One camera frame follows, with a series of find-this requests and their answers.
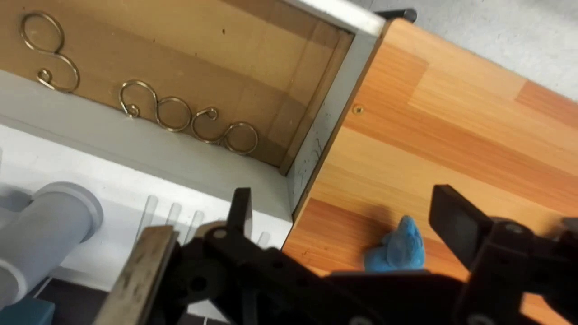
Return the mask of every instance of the pvc pipe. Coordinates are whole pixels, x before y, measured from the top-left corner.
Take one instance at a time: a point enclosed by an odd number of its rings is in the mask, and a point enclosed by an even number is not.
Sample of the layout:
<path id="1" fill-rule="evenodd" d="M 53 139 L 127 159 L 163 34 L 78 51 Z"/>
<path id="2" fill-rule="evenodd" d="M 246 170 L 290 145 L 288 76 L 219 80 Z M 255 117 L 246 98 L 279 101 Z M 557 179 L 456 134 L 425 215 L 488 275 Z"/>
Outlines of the pvc pipe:
<path id="1" fill-rule="evenodd" d="M 100 200 L 86 188 L 53 182 L 0 229 L 0 311 L 22 300 L 104 224 Z"/>

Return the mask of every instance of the black machine part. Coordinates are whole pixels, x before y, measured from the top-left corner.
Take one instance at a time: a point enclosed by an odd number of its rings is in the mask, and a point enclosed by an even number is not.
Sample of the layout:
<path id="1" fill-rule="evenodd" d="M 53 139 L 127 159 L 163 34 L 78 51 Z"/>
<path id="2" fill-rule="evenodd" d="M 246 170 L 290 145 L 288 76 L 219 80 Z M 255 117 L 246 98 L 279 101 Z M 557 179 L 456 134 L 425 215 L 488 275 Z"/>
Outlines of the black machine part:
<path id="1" fill-rule="evenodd" d="M 174 251 L 151 323 L 178 323 L 201 300 L 246 325 L 537 323 L 521 314 L 526 291 L 578 321 L 577 235 L 546 240 L 517 222 L 496 222 L 452 186 L 434 188 L 431 224 L 470 269 L 467 284 L 429 271 L 320 278 L 282 251 L 255 246 L 246 220 L 252 190 L 241 188 L 225 228 Z"/>

